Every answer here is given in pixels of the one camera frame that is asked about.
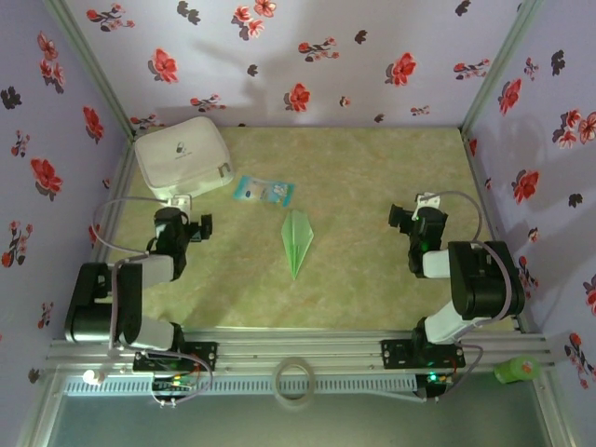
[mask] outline white knob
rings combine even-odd
[[[83,382],[89,385],[99,386],[105,380],[105,374],[103,372],[86,370],[83,374]]]

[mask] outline green cylinder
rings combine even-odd
[[[538,360],[529,356],[516,357],[494,367],[494,377],[502,384],[534,380],[540,374]]]

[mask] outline plastic bag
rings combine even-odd
[[[238,200],[256,199],[265,202],[281,203],[284,207],[287,207],[293,191],[293,183],[260,180],[244,175],[234,192],[234,198]]]

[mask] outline purple wall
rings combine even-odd
[[[42,2],[3,2],[0,29],[0,432],[8,446],[48,345],[62,337],[91,253],[90,215],[108,196],[103,180],[125,136]]]
[[[572,332],[557,371],[585,445],[596,438],[595,15],[590,0],[545,2],[470,135],[529,317],[547,336]]]
[[[135,128],[457,126],[520,2],[65,1]]]

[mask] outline textured floor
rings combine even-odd
[[[143,313],[213,326],[410,329],[450,299],[448,279],[416,279],[408,238],[387,225],[392,203],[413,208],[423,191],[476,190],[457,129],[222,129],[237,177],[197,197],[212,213],[209,241],[193,244],[183,276],[143,292]],[[235,201],[242,174],[296,185],[287,209]],[[151,196],[138,169],[130,196]],[[446,197],[443,240],[474,235],[474,208]],[[157,205],[130,203],[119,244],[143,248]],[[305,211],[315,238],[291,278],[280,230],[288,210]],[[118,259],[122,253],[113,253]]]

